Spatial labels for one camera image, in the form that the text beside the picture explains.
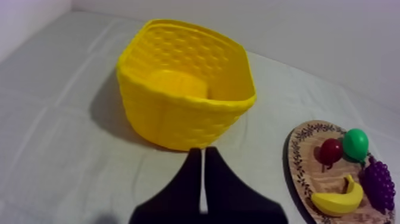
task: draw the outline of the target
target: yellow basket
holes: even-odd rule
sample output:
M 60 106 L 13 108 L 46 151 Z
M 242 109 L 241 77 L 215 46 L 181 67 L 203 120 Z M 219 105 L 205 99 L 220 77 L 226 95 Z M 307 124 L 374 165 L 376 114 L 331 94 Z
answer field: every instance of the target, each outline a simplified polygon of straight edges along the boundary
M 117 77 L 135 131 L 174 150 L 208 146 L 255 101 L 243 47 L 181 21 L 145 24 L 122 53 Z

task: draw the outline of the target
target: oval wooden tray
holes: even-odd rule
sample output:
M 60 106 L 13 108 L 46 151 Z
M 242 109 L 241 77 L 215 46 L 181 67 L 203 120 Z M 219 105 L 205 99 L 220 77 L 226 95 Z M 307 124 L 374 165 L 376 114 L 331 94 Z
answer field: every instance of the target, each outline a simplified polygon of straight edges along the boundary
M 366 195 L 355 212 L 343 217 L 326 216 L 311 202 L 313 192 L 343 193 L 346 187 L 344 177 L 349 173 L 359 182 L 358 174 L 362 170 L 360 164 L 342 158 L 333 164 L 330 170 L 324 169 L 323 172 L 323 165 L 317 160 L 319 147 L 326 139 L 343 138 L 344 134 L 346 134 L 345 129 L 321 120 L 305 122 L 292 131 L 289 136 L 287 159 L 300 200 L 316 223 L 394 223 L 395 212 L 386 211 L 386 214 L 382 214 L 375 210 Z

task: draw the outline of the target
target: toy banana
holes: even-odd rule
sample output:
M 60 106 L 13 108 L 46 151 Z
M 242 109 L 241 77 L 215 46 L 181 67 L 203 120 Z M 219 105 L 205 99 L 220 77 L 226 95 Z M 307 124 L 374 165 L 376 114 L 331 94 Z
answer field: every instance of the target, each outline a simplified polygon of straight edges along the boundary
M 323 213 L 340 217 L 356 210 L 363 199 L 364 191 L 351 175 L 346 176 L 349 185 L 346 194 L 313 193 L 311 201 Z

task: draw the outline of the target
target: toy fruit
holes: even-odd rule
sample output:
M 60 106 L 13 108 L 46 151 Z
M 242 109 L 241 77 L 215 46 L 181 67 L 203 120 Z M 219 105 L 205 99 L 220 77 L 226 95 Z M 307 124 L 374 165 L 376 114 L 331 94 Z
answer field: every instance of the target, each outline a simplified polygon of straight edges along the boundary
M 368 154 L 367 135 L 360 129 L 349 130 L 343 139 L 343 149 L 348 157 L 363 163 Z
M 332 168 L 333 163 L 339 161 L 343 156 L 342 143 L 337 139 L 327 139 L 321 146 L 320 161 L 328 169 Z
M 388 166 L 374 157 L 369 158 L 370 165 L 364 170 L 362 186 L 371 205 L 379 210 L 393 210 L 395 208 L 395 184 L 390 177 Z
M 340 217 L 356 210 L 363 199 L 363 188 L 354 182 L 351 175 L 346 176 L 349 185 L 346 194 L 313 193 L 311 201 L 323 213 Z

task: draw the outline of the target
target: grapes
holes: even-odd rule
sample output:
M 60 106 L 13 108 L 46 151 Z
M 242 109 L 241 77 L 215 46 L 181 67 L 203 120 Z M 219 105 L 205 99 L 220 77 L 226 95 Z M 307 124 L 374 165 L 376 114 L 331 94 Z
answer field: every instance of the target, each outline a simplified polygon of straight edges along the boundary
M 395 184 L 392 182 L 388 166 L 374 157 L 369 159 L 370 165 L 364 170 L 362 185 L 371 205 L 380 211 L 395 208 Z

